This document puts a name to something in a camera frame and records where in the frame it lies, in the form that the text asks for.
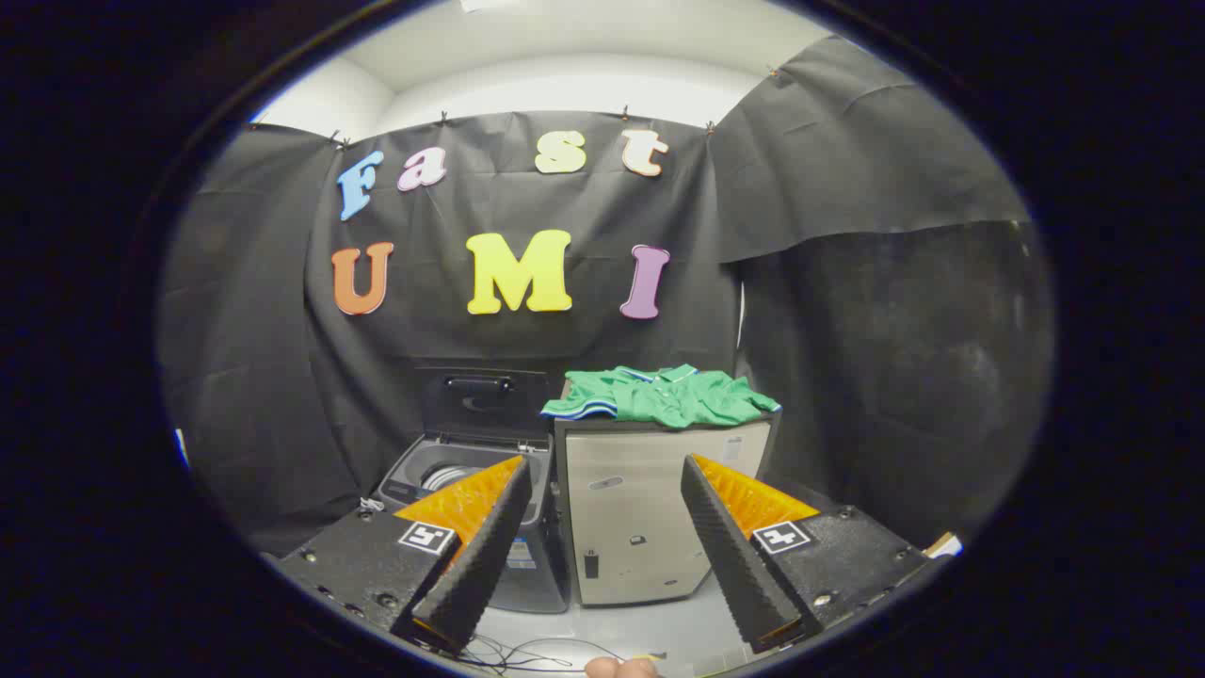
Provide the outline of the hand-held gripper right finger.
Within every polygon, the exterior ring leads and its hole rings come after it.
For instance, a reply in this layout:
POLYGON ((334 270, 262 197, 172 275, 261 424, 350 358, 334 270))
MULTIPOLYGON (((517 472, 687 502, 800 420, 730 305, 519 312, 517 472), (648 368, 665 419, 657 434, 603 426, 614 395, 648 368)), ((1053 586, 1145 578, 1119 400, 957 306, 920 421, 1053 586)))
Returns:
POLYGON ((731 620, 753 652, 853 621, 931 564, 860 508, 818 509, 701 455, 684 458, 680 489, 731 620))

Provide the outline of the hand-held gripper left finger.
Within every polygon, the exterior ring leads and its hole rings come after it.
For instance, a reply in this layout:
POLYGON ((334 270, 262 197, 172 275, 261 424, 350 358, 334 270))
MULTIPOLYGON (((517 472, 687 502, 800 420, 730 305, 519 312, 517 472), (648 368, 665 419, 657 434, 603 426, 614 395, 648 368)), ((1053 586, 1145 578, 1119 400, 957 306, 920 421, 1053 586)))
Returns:
POLYGON ((474 639, 530 501, 531 464, 515 455, 401 509, 349 512, 277 567, 355 621, 455 654, 474 639))

